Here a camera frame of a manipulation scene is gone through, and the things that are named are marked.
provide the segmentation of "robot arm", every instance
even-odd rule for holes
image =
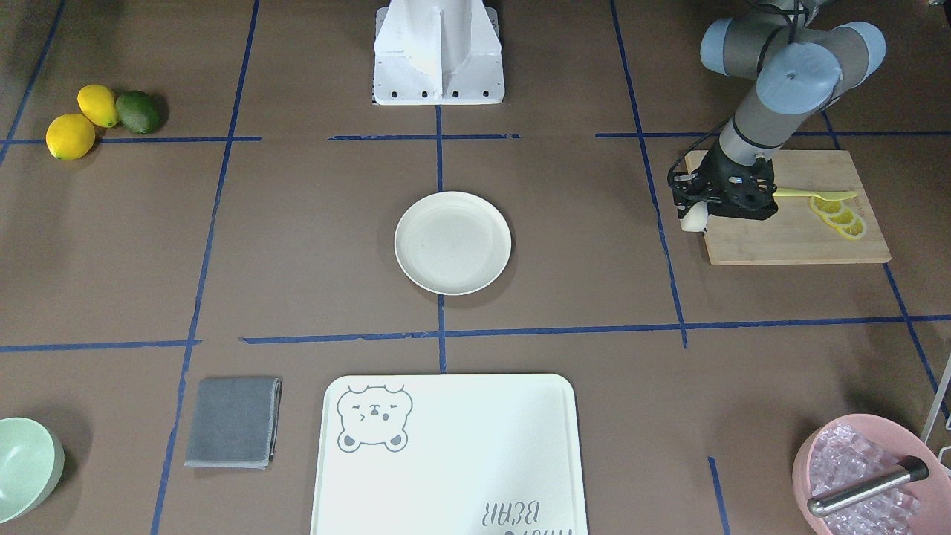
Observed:
[[[684,230],[703,230],[708,214],[763,220],[776,213],[772,155],[810,115],[882,63],[884,38],[868,23],[830,31],[805,27],[827,3],[762,1],[751,14],[719,20],[707,30],[704,65],[756,84],[695,172],[671,168],[668,180]]]

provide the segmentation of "bear face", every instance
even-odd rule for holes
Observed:
[[[360,445],[383,444],[390,451],[406,447],[406,417],[413,410],[413,398],[402,386],[368,386],[348,389],[337,401],[343,431],[337,439],[340,449],[357,451]]]

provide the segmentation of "white plate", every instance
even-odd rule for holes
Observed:
[[[488,201],[443,191],[413,204],[397,225],[397,262],[414,283],[434,293],[481,290],[505,269],[512,234]]]
[[[553,374],[339,378],[323,398],[310,533],[587,535],[572,386]]]

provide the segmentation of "yellow lemon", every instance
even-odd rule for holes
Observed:
[[[119,122],[116,95],[106,86],[93,84],[79,89],[79,109],[97,127],[112,128]]]
[[[844,238],[858,240],[865,236],[865,219],[863,219],[861,215],[855,214],[855,220],[852,221],[851,225],[836,227],[835,229],[838,230]]]
[[[859,217],[851,208],[844,209],[838,215],[832,216],[823,216],[823,219],[826,223],[830,224],[833,227],[848,227],[855,221],[855,218]]]
[[[819,216],[835,216],[845,211],[842,201],[826,201],[819,197],[809,197],[809,207]]]
[[[60,115],[47,129],[47,147],[57,160],[80,158],[95,141],[96,129],[82,113]]]

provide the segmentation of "lime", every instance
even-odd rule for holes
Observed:
[[[47,147],[57,160],[75,160],[92,149],[96,129],[82,113],[60,115],[47,129]]]
[[[119,122],[116,110],[116,95],[106,86],[93,84],[79,89],[76,95],[79,109],[93,125],[110,129]]]
[[[162,122],[155,101],[141,91],[126,91],[116,99],[119,119],[135,133],[151,133]]]

